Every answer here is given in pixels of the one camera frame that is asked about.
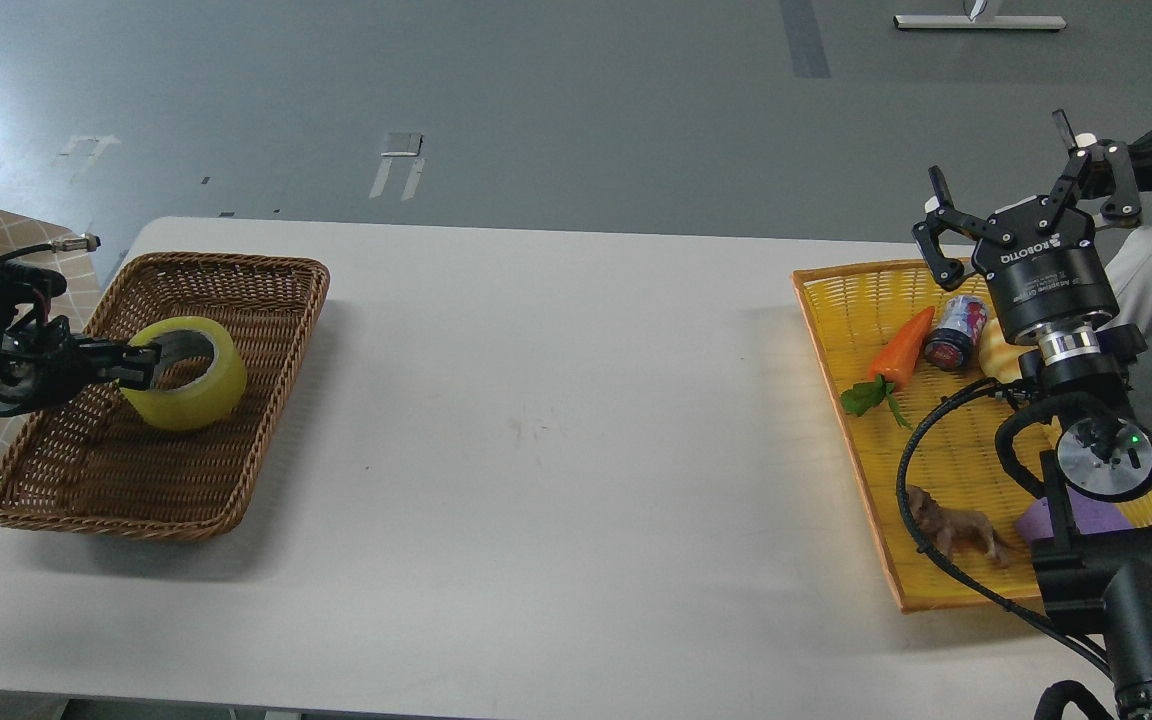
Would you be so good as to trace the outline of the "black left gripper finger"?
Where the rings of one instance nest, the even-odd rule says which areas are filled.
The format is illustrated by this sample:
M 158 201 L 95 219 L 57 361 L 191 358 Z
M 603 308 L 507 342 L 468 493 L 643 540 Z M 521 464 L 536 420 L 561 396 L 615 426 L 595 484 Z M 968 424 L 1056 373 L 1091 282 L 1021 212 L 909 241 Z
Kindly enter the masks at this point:
M 116 382 L 134 391 L 156 389 L 162 373 L 162 344 L 86 340 L 76 346 L 82 386 Z

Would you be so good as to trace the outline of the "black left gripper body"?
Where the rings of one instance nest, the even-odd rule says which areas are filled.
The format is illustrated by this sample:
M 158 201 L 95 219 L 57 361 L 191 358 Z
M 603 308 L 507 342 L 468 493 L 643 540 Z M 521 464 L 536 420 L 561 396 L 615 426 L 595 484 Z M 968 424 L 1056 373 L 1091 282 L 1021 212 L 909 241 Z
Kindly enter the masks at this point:
M 63 406 L 88 386 L 88 365 L 68 320 L 10 333 L 0 351 L 0 416 Z

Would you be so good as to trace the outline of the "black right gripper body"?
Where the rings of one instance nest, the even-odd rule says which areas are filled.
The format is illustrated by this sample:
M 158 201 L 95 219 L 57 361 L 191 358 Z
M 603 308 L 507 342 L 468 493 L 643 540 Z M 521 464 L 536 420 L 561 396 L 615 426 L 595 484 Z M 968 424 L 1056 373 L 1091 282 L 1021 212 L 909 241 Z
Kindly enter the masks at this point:
M 983 238 L 972 264 L 984 278 L 1005 340 L 1034 346 L 1041 325 L 1076 323 L 1101 328 L 1119 314 L 1105 265 L 1094 249 L 1092 215 L 1061 211 L 1056 222 L 1039 227 L 1052 202 L 1030 197 L 991 214 L 986 223 L 1001 243 Z

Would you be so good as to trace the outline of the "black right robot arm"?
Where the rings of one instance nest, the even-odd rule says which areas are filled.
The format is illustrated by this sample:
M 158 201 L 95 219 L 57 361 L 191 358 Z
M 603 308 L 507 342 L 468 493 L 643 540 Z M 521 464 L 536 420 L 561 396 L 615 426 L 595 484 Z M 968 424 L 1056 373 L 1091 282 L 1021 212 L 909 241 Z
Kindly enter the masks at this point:
M 1152 132 L 1139 143 L 1078 138 L 1053 122 L 1068 161 L 1047 194 L 987 218 L 955 209 L 943 173 L 929 170 L 934 204 L 914 238 L 934 282 L 956 290 L 980 275 L 1007 342 L 1025 348 L 1020 382 L 970 382 L 914 429 L 896 471 L 899 511 L 916 550 L 965 588 L 1011 612 L 1102 670 L 1114 715 L 1152 719 L 1152 430 L 1128 397 L 1126 369 L 1146 351 L 1120 306 L 1094 233 L 1134 227 L 1152 192 Z M 978 397 L 1024 397 L 996 429 L 1001 468 L 1047 503 L 1051 535 L 1030 550 L 1044 612 L 990 591 L 916 526 L 905 473 L 937 420 Z

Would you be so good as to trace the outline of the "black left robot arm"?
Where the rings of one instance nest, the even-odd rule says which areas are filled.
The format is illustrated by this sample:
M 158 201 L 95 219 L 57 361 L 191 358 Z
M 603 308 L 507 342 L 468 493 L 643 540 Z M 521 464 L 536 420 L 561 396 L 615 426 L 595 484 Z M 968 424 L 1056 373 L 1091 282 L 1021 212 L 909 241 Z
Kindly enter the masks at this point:
M 22 262 L 37 252 L 99 247 L 93 234 L 69 234 L 0 255 L 0 418 L 67 404 L 105 382 L 156 388 L 166 359 L 161 343 L 129 344 L 73 331 L 68 316 L 51 313 L 52 301 L 67 291 L 67 278 Z

